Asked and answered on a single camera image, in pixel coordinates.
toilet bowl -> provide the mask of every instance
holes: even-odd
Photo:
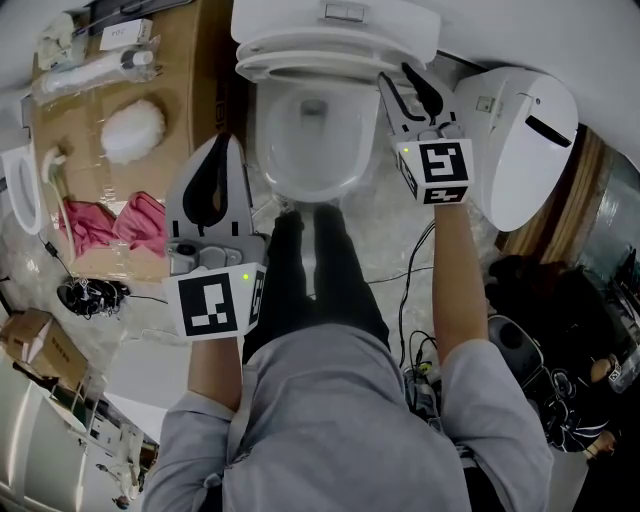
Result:
[[[30,235],[38,234],[49,222],[34,155],[33,141],[0,155],[13,212]]]
[[[386,129],[376,123],[378,75],[402,90],[410,84],[400,65],[422,66],[435,56],[437,15],[391,0],[354,5],[276,0],[259,15],[266,6],[257,0],[234,2],[236,72],[257,84],[258,166],[274,192],[296,201],[339,198],[375,168],[384,150],[374,144],[376,130]],[[342,11],[369,23],[335,19]],[[404,16],[409,29],[393,32]]]

floor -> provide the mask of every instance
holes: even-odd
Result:
[[[433,65],[443,80],[455,84],[461,76],[475,72],[463,64],[438,57]],[[381,116],[381,123],[386,119]],[[381,143],[384,130],[381,125]],[[270,233],[279,210],[272,200],[268,185],[258,170],[252,138],[247,144],[249,181],[254,201],[255,228]],[[391,154],[384,152],[379,168],[366,176],[358,188],[342,199],[347,228],[351,234],[367,280],[381,280],[406,271],[409,255],[418,237],[433,219],[433,208],[414,203],[407,186],[396,171]],[[480,257],[488,262],[497,251],[493,247],[496,230],[470,207],[474,238]],[[45,240],[57,238],[51,225],[42,233]],[[313,229],[305,230],[303,261],[308,276],[308,291],[313,293]],[[37,307],[51,311],[62,323],[71,338],[88,357],[97,374],[105,372],[120,343],[144,336],[159,342],[176,343],[175,330],[166,315],[166,306],[143,299],[128,299],[121,311],[111,318],[93,317],[85,320],[69,313],[58,301],[56,287],[65,277],[65,270],[44,250],[38,237],[28,236],[18,226],[13,215],[6,217],[0,231],[0,273],[9,276],[3,290],[11,304],[18,309]],[[433,258],[433,238],[418,253],[414,268],[428,267]],[[431,271],[423,270],[412,278],[410,298],[405,306],[405,337],[415,329],[433,331],[431,314]],[[128,283],[132,293],[162,297],[162,289],[155,284]],[[372,284],[372,288],[391,334],[394,356],[400,357],[398,337],[398,306],[405,280],[396,279]]]

